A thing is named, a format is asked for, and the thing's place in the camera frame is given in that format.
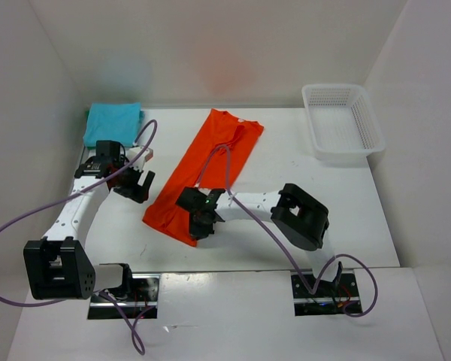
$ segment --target blue towel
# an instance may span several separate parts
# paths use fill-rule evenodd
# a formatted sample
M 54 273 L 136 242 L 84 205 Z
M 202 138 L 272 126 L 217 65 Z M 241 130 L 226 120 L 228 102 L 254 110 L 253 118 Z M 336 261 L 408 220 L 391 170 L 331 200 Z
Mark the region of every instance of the blue towel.
M 141 118 L 141 103 L 93 103 L 83 143 L 94 147 L 97 141 L 119 141 L 124 147 L 131 147 L 141 127 Z

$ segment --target folded cloth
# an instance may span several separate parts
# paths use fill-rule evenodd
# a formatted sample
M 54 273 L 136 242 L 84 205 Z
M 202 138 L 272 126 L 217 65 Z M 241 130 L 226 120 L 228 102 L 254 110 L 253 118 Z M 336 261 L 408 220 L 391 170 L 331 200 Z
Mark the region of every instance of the folded cloth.
M 210 153 L 220 144 L 231 150 L 229 184 L 241 173 L 264 129 L 257 122 L 241 120 L 227 111 L 212 109 L 174 173 L 155 202 L 145 211 L 143 221 L 152 228 L 195 247 L 189 235 L 189 214 L 175 205 L 184 187 L 193 187 Z M 218 150 L 209 161 L 201 188 L 226 187 L 226 150 Z
M 83 143 L 94 147 L 97 141 L 119 141 L 124 147 L 131 147 L 141 127 L 140 112 L 141 103 L 93 103 Z

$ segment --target wall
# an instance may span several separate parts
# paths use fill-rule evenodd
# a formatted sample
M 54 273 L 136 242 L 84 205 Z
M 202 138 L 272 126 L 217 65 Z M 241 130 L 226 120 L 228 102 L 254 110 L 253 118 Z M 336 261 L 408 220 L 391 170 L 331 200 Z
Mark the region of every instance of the wall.
M 0 0 L 0 225 L 68 191 L 84 104 L 29 3 Z M 41 237 L 57 211 L 0 236 L 1 295 L 25 299 L 23 245 Z M 0 303 L 0 360 L 20 312 Z
M 386 137 L 370 164 L 389 228 L 451 360 L 451 0 L 409 0 L 365 86 Z
M 405 0 L 31 0 L 88 102 L 301 106 L 363 83 Z

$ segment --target red garment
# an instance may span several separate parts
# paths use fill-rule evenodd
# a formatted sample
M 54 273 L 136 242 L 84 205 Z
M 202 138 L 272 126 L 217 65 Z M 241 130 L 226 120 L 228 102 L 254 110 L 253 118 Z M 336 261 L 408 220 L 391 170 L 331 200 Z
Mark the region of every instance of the red garment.
M 152 228 L 195 247 L 189 235 L 189 213 L 175 205 L 184 187 L 193 187 L 209 154 L 220 144 L 231 150 L 230 184 L 241 173 L 250 152 L 264 129 L 257 122 L 239 120 L 227 111 L 212 109 L 168 179 L 156 201 L 145 211 L 143 221 Z M 201 188 L 226 187 L 226 150 L 218 150 L 209 162 Z

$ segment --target white basket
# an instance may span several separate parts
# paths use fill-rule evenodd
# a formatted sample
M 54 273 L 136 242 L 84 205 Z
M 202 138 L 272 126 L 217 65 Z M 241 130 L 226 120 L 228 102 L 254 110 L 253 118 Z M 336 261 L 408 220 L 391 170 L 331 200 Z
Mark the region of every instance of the white basket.
M 318 159 L 357 159 L 384 150 L 383 135 L 362 86 L 306 85 L 302 97 Z

